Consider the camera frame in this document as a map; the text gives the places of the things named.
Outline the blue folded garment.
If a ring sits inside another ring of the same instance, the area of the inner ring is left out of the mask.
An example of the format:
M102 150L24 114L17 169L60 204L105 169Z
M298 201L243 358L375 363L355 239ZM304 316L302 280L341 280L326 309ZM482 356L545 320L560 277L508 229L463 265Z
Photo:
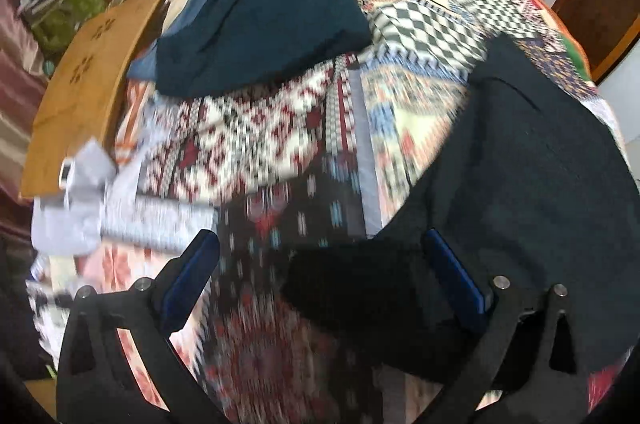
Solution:
M160 40L174 36L189 26L208 0L171 0L163 22L162 34L130 63L130 80L157 81L157 45Z

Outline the wooden door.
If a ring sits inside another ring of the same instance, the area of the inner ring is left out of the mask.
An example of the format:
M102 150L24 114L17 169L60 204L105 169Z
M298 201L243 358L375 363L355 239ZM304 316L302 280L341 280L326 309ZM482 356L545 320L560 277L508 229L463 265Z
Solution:
M552 9L585 51L595 83L639 39L639 0L555 0Z

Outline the striped pink curtain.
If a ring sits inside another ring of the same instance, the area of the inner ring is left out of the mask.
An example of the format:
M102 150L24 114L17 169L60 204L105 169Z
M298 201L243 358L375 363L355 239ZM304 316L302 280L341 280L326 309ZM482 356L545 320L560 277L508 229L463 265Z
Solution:
M48 84L43 56L14 0L1 0L1 235L30 241L32 202L20 185L32 122Z

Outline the wooden lap desk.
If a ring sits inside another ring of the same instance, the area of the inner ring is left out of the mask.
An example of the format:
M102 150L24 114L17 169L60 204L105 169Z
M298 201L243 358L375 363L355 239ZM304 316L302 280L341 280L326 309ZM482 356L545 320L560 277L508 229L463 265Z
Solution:
M66 158L114 141L124 79L165 0L125 0L86 22L56 68L32 123L20 196L53 196Z

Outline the white crumpled cloth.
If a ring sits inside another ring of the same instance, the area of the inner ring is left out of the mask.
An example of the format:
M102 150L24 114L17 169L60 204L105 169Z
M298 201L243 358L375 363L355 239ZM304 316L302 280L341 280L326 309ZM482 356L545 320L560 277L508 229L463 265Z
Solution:
M32 209L32 247L48 256L87 255L105 230L130 221L144 157L119 168L90 139L58 172L61 192L38 196Z

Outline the black pants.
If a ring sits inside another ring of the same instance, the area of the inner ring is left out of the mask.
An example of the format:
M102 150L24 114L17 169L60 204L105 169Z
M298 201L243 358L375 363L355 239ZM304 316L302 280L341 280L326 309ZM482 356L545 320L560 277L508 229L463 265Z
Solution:
M639 337L639 191L605 124L508 36L469 77L437 158L374 238L298 251L282 295L372 360L450 382L480 333L456 317L422 252L436 229L520 288L565 285L582 364Z

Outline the dark teal folded garment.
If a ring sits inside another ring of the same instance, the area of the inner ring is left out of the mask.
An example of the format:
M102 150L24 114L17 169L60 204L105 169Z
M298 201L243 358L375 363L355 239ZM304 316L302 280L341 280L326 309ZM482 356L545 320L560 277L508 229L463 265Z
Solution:
M370 45L357 0L206 0L193 21L157 42L157 90L220 96L288 80Z

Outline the patchwork patterned bedspread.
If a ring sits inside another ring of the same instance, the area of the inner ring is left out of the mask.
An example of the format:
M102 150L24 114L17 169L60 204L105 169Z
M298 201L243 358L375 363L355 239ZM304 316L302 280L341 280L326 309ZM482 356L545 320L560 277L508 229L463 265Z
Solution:
M116 226L177 251L108 248L85 284L127 291L155 279L201 230L216 233L218 264L169 341L218 423L402 423L410 382L414 420L425 423L460 370L440 384L376 362L305 318L282 286L298 251L370 240L393 219L437 158L493 38L510 37L605 124L628 166L611 107L536 0L357 2L370 45L299 76L198 98L165 96L152 82L134 212ZM573 322L586 376L581 423L637 422L639 337L591 373ZM163 407L130 332L117 334L142 395Z

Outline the green fabric storage bin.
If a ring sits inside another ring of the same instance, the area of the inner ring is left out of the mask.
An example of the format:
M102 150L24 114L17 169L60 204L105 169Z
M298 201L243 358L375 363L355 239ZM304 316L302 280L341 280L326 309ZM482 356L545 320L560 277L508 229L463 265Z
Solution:
M58 60L73 40L78 28L107 8L112 0L47 0L24 12L44 58Z

